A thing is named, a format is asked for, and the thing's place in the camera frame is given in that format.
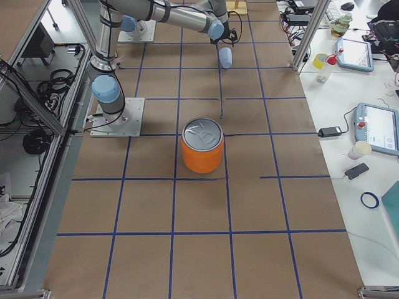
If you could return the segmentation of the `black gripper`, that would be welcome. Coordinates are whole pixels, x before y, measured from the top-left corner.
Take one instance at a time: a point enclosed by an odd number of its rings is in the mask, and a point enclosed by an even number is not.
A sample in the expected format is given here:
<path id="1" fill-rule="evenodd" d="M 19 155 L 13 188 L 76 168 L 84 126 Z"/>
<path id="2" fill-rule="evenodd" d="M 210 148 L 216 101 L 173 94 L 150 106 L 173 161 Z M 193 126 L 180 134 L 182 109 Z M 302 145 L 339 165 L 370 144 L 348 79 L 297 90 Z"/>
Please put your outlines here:
<path id="1" fill-rule="evenodd" d="M 209 35 L 210 43 L 217 44 L 218 42 L 222 42 L 225 44 L 236 44 L 238 42 L 238 33 L 235 28 L 225 29 L 224 32 L 218 36 L 219 31 L 212 31 Z"/>

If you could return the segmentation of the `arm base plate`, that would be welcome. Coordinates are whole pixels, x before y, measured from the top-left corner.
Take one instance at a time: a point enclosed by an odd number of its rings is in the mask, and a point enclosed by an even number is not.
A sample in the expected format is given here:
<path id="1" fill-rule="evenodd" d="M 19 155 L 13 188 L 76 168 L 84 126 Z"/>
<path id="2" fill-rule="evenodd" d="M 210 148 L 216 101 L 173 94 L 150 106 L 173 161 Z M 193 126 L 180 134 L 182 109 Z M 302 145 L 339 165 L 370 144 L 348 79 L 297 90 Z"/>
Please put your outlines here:
<path id="1" fill-rule="evenodd" d="M 136 21 L 125 16 L 118 37 L 119 43 L 153 42 L 155 21 Z"/>
<path id="2" fill-rule="evenodd" d="M 118 114 L 113 117 L 104 114 L 98 104 L 96 113 L 102 114 L 102 116 L 93 119 L 93 126 L 95 128 L 91 129 L 90 136 L 93 138 L 139 137 L 144 106 L 144 98 L 127 97 L 122 116 L 117 121 L 111 123 L 111 121 L 118 117 Z"/>

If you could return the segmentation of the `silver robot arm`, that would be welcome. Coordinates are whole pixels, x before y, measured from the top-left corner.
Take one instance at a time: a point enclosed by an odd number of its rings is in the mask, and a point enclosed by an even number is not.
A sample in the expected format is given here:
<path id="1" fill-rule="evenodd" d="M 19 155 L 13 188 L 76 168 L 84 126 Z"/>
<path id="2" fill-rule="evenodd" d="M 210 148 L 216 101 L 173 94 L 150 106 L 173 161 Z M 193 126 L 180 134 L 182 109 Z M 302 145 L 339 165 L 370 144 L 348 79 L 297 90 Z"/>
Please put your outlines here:
<path id="1" fill-rule="evenodd" d="M 146 33 L 147 24 L 145 21 L 138 21 L 131 16 L 124 15 L 122 17 L 120 30 L 131 36 L 141 36 Z"/>
<path id="2" fill-rule="evenodd" d="M 118 38 L 126 33 L 138 41 L 153 22 L 206 34 L 212 44 L 235 44 L 240 34 L 229 26 L 226 1 L 199 1 L 190 6 L 169 1 L 101 1 L 99 30 L 87 73 L 93 96 L 101 109 L 104 124 L 118 129 L 132 117 L 115 70 Z"/>

